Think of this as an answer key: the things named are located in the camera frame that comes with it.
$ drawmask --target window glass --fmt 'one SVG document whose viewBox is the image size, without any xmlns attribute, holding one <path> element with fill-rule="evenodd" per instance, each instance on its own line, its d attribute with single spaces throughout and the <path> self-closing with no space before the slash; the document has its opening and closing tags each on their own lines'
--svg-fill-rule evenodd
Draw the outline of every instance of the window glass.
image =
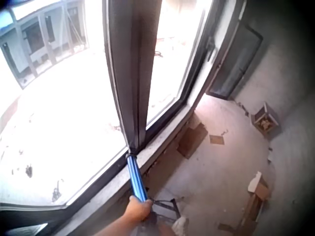
<svg viewBox="0 0 315 236">
<path fill-rule="evenodd" d="M 147 123 L 179 95 L 205 0 L 163 0 L 157 31 Z"/>
<path fill-rule="evenodd" d="M 34 2 L 19 6 L 23 19 L 0 35 L 0 100 L 10 101 L 0 104 L 0 202 L 63 205 L 126 144 L 107 71 L 102 1 L 41 1 L 50 5 L 36 15 L 26 11 Z"/>
</svg>

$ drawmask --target building window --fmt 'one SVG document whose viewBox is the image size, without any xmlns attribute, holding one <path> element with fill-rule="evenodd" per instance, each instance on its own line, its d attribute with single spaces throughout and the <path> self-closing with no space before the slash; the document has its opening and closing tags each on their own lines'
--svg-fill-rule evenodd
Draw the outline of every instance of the building window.
<svg viewBox="0 0 315 236">
<path fill-rule="evenodd" d="M 47 26 L 48 36 L 49 36 L 49 42 L 50 43 L 54 42 L 55 36 L 54 36 L 53 26 L 51 23 L 51 17 L 46 16 L 45 21 L 46 21 L 46 26 Z M 25 32 L 25 35 L 26 35 L 26 38 L 24 39 L 27 39 L 27 41 L 29 42 L 29 46 L 30 46 L 32 54 L 36 52 L 37 50 L 41 49 L 42 47 L 44 47 L 44 41 L 41 35 L 38 21 L 32 24 L 31 26 L 27 27 L 23 31 Z"/>
<path fill-rule="evenodd" d="M 51 18 L 50 16 L 46 16 L 45 17 L 45 21 L 46 21 L 46 26 L 47 26 L 47 30 L 48 30 L 48 41 L 54 42 L 55 41 L 55 35 L 54 35 L 54 30 L 53 30 L 53 25 L 51 24 Z"/>
<path fill-rule="evenodd" d="M 36 22 L 31 26 L 27 27 L 24 30 L 24 32 L 26 34 L 26 38 L 24 39 L 27 39 L 27 41 L 29 42 L 32 54 L 37 50 L 41 49 L 42 47 L 44 47 L 44 41 L 41 36 L 39 22 Z"/>
</svg>

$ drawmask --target dark door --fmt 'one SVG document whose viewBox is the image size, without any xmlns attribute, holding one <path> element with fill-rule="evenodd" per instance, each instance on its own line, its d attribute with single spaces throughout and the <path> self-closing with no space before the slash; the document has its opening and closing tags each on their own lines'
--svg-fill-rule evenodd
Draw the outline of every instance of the dark door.
<svg viewBox="0 0 315 236">
<path fill-rule="evenodd" d="M 68 8 L 68 13 L 72 42 L 73 44 L 82 43 L 78 8 Z"/>
<path fill-rule="evenodd" d="M 233 43 L 207 94 L 227 100 L 244 76 L 261 41 L 262 36 L 258 32 L 240 23 Z"/>
<path fill-rule="evenodd" d="M 2 49 L 4 57 L 5 57 L 8 65 L 9 65 L 9 67 L 10 67 L 14 77 L 17 79 L 18 75 L 19 75 L 19 71 L 16 68 L 16 64 L 15 64 L 15 62 L 13 60 L 12 55 L 11 55 L 9 45 L 7 43 L 3 43 L 2 46 L 1 46 L 1 49 Z"/>
</svg>

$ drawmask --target concrete floor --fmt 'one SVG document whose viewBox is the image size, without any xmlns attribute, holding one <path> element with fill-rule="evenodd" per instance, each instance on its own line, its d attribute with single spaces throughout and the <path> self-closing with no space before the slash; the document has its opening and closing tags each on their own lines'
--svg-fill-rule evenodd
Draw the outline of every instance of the concrete floor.
<svg viewBox="0 0 315 236">
<path fill-rule="evenodd" d="M 230 101 L 204 95 L 196 114 L 209 134 L 224 134 L 225 145 L 213 145 L 207 136 L 190 159 L 170 145 L 143 176 L 149 195 L 156 200 L 177 200 L 180 213 L 189 218 L 190 236 L 230 236 L 219 223 L 236 227 L 247 205 L 247 187 L 261 171 L 271 190 L 254 236 L 300 234 L 301 223 L 314 202 L 315 92 L 282 122 L 282 132 L 270 142 L 250 126 L 244 111 Z M 268 164 L 267 158 L 273 161 Z M 93 235 L 124 212 L 127 192 L 106 212 L 99 211 L 71 235 Z M 175 213 L 154 207 L 157 213 Z"/>
<path fill-rule="evenodd" d="M 144 182 L 157 200 L 175 198 L 189 218 L 189 235 L 227 235 L 219 223 L 236 227 L 249 199 L 247 186 L 261 171 L 272 188 L 274 168 L 268 164 L 268 142 L 250 126 L 234 103 L 203 96 L 196 114 L 209 134 L 223 131 L 225 145 L 210 144 L 207 136 L 190 159 L 174 148 L 159 157 Z M 174 214 L 156 207 L 169 217 Z"/>
</svg>

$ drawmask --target dark window mullion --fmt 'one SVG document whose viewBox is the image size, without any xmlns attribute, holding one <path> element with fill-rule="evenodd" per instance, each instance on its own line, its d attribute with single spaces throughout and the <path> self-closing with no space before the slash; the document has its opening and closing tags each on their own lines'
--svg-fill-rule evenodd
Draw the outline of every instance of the dark window mullion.
<svg viewBox="0 0 315 236">
<path fill-rule="evenodd" d="M 104 39 L 115 105 L 132 153 L 143 147 L 161 0 L 107 2 Z"/>
</svg>

